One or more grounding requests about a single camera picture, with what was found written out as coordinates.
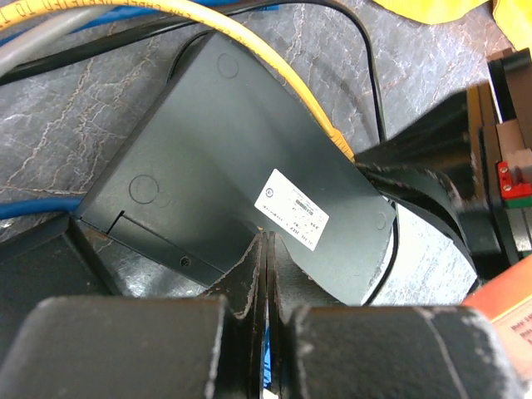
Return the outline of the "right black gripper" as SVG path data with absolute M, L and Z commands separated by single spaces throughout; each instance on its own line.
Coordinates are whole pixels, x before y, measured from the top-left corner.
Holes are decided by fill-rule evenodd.
M 510 266 L 531 253 L 530 50 L 505 49 L 487 65 L 487 82 L 452 93 L 391 139 L 357 154 L 357 168 L 457 248 L 500 258 L 489 265 Z M 399 165 L 447 165 L 470 150 L 476 195 L 487 203 L 464 199 L 440 171 Z

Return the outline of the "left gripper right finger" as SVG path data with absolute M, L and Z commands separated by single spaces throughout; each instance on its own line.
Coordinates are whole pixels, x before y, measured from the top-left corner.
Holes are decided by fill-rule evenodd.
M 280 398 L 521 398 L 488 320 L 462 306 L 348 306 L 266 249 L 271 391 Z

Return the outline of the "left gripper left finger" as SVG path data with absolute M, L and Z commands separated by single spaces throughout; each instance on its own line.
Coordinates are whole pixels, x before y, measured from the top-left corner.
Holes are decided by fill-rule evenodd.
M 25 317 L 4 398 L 260 398 L 266 238 L 195 298 L 59 296 Z

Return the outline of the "black network switch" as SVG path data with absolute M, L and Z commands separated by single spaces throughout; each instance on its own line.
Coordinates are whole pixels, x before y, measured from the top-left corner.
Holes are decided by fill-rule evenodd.
M 395 211 L 249 51 L 211 34 L 182 57 L 76 215 L 204 286 L 274 232 L 323 289 L 358 305 Z

